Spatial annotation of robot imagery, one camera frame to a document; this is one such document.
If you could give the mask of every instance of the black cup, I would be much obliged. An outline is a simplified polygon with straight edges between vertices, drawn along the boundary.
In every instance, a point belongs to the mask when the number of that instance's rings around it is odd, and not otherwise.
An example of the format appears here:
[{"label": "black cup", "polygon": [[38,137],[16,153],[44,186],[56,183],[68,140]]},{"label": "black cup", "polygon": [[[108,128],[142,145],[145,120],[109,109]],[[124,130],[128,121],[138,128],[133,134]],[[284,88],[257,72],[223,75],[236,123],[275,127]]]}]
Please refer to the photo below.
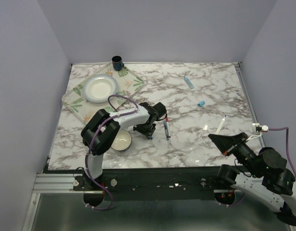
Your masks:
[{"label": "black cup", "polygon": [[120,71],[124,67],[122,58],[120,56],[112,57],[111,61],[113,63],[113,67],[116,71]]}]

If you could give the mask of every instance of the white marble surface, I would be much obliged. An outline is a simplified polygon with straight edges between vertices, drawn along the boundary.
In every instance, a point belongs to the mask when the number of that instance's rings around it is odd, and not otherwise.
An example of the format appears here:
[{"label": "white marble surface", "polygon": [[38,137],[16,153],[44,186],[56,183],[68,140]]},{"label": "white marble surface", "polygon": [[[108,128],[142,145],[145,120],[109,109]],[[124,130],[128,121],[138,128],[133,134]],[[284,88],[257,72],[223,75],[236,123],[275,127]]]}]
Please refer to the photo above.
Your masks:
[{"label": "white marble surface", "polygon": [[[101,68],[102,64],[73,65],[67,91]],[[157,123],[153,140],[133,132],[131,148],[119,153],[108,150],[103,168],[197,167],[234,165],[234,156],[223,157],[207,137],[214,133],[227,114],[220,134],[250,133],[250,110],[235,67],[229,63],[215,64],[126,64],[146,84],[133,99],[154,105],[162,102],[168,112],[172,138],[167,141],[164,127]],[[194,89],[183,78],[187,76]],[[197,103],[204,100],[204,107]],[[130,108],[125,103],[120,109]],[[51,152],[49,170],[75,169],[84,166],[85,148],[80,132],[84,124],[65,106],[59,120]],[[259,151],[259,139],[248,145]]]}]

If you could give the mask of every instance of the leaf-patterned tray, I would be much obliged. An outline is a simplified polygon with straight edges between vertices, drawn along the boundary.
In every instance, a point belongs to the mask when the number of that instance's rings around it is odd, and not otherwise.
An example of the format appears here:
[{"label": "leaf-patterned tray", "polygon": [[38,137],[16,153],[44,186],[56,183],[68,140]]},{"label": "leaf-patterned tray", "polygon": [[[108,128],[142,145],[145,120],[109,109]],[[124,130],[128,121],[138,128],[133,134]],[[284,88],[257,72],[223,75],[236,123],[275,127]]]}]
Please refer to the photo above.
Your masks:
[{"label": "leaf-patterned tray", "polygon": [[[144,81],[126,66],[121,71],[115,71],[111,62],[107,63],[104,67],[99,69],[91,76],[96,76],[99,74],[113,76],[118,84],[117,94],[127,97],[133,95],[144,85]],[[64,94],[62,97],[63,104],[66,105],[66,107],[68,107],[85,124],[89,122],[92,116],[99,109],[104,108],[107,112],[114,111],[108,102],[92,103],[84,97],[82,94],[82,89],[87,79]],[[125,100],[121,98],[111,98],[111,103],[115,108],[119,107],[124,102]]]}]

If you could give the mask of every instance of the white bowl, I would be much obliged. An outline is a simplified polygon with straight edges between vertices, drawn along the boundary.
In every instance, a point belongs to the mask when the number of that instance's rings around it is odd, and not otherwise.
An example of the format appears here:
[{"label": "white bowl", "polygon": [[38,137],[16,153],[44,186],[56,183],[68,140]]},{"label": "white bowl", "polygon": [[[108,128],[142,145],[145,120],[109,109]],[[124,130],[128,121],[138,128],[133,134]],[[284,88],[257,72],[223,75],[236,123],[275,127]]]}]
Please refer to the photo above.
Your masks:
[{"label": "white bowl", "polygon": [[125,130],[119,130],[117,133],[111,148],[115,151],[124,152],[127,151],[132,142],[132,137],[129,132]]},{"label": "white bowl", "polygon": [[103,103],[110,95],[116,94],[117,81],[108,75],[96,75],[87,79],[83,86],[83,93],[87,100],[93,103]]}]

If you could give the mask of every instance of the lavender wall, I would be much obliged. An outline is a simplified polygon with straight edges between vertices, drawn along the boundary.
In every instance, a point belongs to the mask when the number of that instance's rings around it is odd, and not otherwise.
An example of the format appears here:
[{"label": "lavender wall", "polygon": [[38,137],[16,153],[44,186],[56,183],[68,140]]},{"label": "lavender wall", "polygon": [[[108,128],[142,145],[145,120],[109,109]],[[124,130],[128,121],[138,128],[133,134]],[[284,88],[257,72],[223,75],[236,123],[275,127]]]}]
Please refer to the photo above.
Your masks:
[{"label": "lavender wall", "polygon": [[35,0],[0,0],[0,231],[21,230],[69,62]]},{"label": "lavender wall", "polygon": [[[242,73],[260,123],[290,128],[296,168],[296,0],[278,0],[243,60]],[[285,156],[285,132],[264,136]]]},{"label": "lavender wall", "polygon": [[38,0],[72,63],[241,61],[275,0]]}]

